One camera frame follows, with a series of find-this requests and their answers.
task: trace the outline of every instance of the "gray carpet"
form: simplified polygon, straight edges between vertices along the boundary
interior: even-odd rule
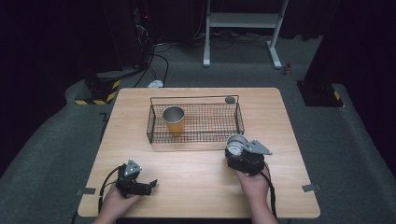
[[[262,41],[212,48],[210,68],[202,67],[202,47],[173,45],[159,52],[169,48],[164,45],[156,50],[169,61],[165,88],[279,88],[311,181],[322,187],[316,193],[320,217],[293,219],[291,223],[396,223],[395,178],[365,131],[347,90],[334,84],[345,107],[304,105],[295,81],[304,79],[319,42],[278,40],[276,49],[282,63],[292,65],[288,77],[274,69]],[[230,42],[214,40],[212,44],[226,47]],[[164,60],[155,57],[152,67],[158,79],[163,79]],[[139,76],[123,79],[120,89],[131,88]],[[137,87],[146,88],[153,80],[147,72]],[[85,188],[100,146],[104,119],[114,104],[75,105],[82,88],[80,81],[67,90],[68,104],[35,132],[2,176],[1,223],[72,222],[81,198],[77,192]],[[75,223],[91,222],[92,218],[76,216]]]

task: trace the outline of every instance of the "dark background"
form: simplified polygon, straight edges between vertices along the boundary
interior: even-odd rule
[[[75,16],[85,15],[77,24],[91,30],[70,25],[68,9],[77,1],[1,2],[1,173],[35,130],[64,107],[65,90],[85,78],[76,66],[81,46],[90,52],[87,45],[95,42],[92,50],[100,46],[106,55],[113,55],[110,62],[106,61],[106,69],[120,70],[120,60],[115,59],[117,44],[111,38],[103,2],[86,1],[83,10],[73,12],[77,13]],[[169,41],[193,41],[205,1],[147,2],[153,33]],[[252,0],[249,4],[222,2],[212,1],[212,10],[277,12],[280,7],[278,1],[269,0]],[[368,133],[394,174],[395,160],[391,154],[396,148],[395,9],[393,1],[293,0],[280,31],[284,38],[301,35],[308,40],[323,35],[306,81],[346,86]],[[92,57],[87,64],[92,69],[103,65],[99,58]]]

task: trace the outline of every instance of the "wire basket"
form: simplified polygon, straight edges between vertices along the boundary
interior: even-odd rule
[[[244,134],[238,100],[237,95],[152,97],[148,140],[150,143],[225,142],[232,134]],[[171,105],[180,106],[184,110],[184,132],[177,136],[169,133],[163,120],[163,111]]]

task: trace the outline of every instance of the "white metal stand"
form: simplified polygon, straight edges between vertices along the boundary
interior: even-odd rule
[[[279,13],[211,13],[210,0],[207,0],[204,67],[210,66],[210,27],[245,27],[275,29],[272,40],[267,41],[267,46],[274,62],[274,67],[276,69],[282,68],[276,53],[275,44],[288,2],[289,0],[283,0]]]

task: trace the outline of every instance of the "yellow cup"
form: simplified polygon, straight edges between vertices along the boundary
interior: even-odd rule
[[[184,110],[177,105],[171,105],[163,111],[163,120],[169,133],[179,137],[184,132]]]

